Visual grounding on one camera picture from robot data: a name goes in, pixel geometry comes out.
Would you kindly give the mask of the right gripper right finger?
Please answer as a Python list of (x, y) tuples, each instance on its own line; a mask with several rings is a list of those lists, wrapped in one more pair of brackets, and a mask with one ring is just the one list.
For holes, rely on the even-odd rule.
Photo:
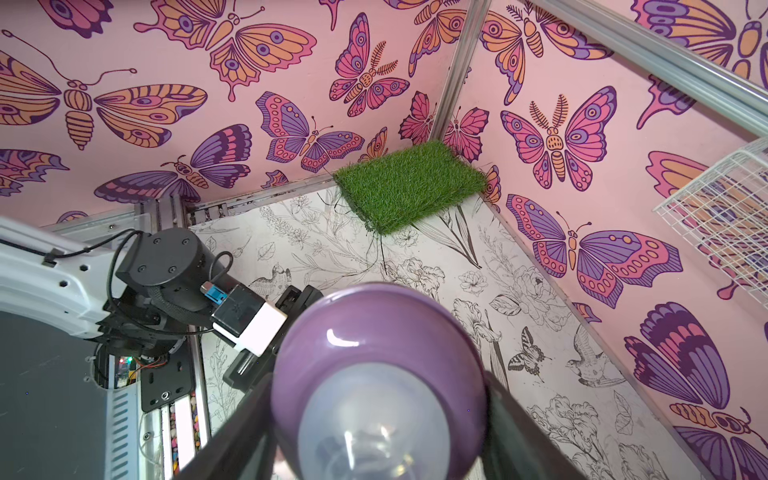
[(585, 475), (489, 371), (483, 473), (495, 480), (584, 480)]

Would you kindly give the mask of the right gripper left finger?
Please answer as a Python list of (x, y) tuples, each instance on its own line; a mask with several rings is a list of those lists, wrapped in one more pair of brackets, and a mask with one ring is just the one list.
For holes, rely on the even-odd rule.
[(271, 479), (277, 450), (267, 374), (175, 479)]

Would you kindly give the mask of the purple nipple collar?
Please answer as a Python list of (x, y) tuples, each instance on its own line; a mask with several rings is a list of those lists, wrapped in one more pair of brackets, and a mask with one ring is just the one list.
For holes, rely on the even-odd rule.
[(329, 294), (300, 315), (271, 407), (301, 479), (461, 479), (486, 432), (473, 341), (431, 297), (393, 283)]

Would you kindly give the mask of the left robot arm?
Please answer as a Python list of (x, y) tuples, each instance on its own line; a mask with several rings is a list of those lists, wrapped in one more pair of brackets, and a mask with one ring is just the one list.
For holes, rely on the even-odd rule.
[(229, 273), (189, 229), (126, 229), (93, 245), (4, 218), (1, 309), (93, 340), (111, 354), (160, 357), (213, 333), (238, 353), (223, 378), (247, 391), (273, 371), (288, 328), (319, 290), (287, 285), (274, 300)]

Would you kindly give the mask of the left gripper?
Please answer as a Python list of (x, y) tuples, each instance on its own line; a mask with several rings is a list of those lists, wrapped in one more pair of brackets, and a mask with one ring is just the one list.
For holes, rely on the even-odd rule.
[(289, 329), (306, 309), (322, 297), (322, 292), (312, 286), (299, 290), (289, 285), (275, 303), (266, 300), (287, 315), (285, 324), (261, 356), (252, 355), (246, 350), (238, 351), (237, 357), (224, 373), (224, 382), (233, 389), (247, 393), (267, 374), (272, 373)]

